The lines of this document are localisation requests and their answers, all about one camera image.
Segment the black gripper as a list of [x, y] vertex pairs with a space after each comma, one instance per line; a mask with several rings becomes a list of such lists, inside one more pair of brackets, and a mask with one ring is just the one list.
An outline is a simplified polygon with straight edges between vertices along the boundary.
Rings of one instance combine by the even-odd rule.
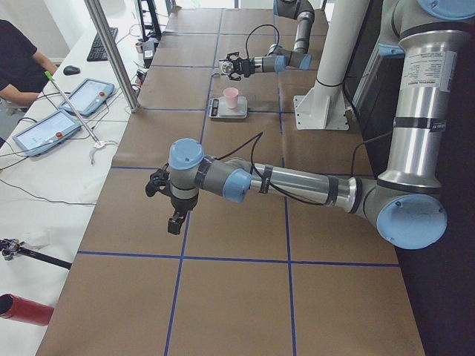
[[240, 52], [232, 52], [226, 55], [226, 61], [233, 64], [234, 73], [230, 73], [228, 78], [231, 81], [240, 81], [241, 75], [250, 77], [255, 73], [255, 61], [254, 59], [242, 59], [239, 57]]
[[192, 211], [197, 205], [198, 189], [181, 189], [170, 187], [171, 204], [174, 208], [174, 214], [168, 219], [168, 233], [180, 234], [184, 219], [189, 211]]

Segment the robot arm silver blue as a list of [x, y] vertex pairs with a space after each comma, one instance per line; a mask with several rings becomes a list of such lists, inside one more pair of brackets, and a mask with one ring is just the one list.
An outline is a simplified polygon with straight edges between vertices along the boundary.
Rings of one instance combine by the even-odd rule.
[[389, 243], [421, 249], [440, 240], [448, 214], [440, 202], [436, 163], [459, 49], [474, 26], [472, 1], [385, 1], [379, 53], [404, 59], [386, 170], [375, 179], [309, 173], [204, 153], [193, 139], [169, 151], [163, 193], [179, 234], [200, 191], [232, 202], [254, 189], [315, 206], [334, 206], [365, 218]]
[[276, 16], [293, 19], [297, 22], [295, 41], [292, 50], [287, 50], [279, 43], [269, 47], [265, 56], [244, 58], [238, 52], [229, 53], [219, 61], [220, 74], [232, 81], [240, 81], [256, 73], [280, 73], [286, 67], [307, 70], [312, 57], [308, 54], [315, 11], [309, 1], [275, 1], [273, 13]]

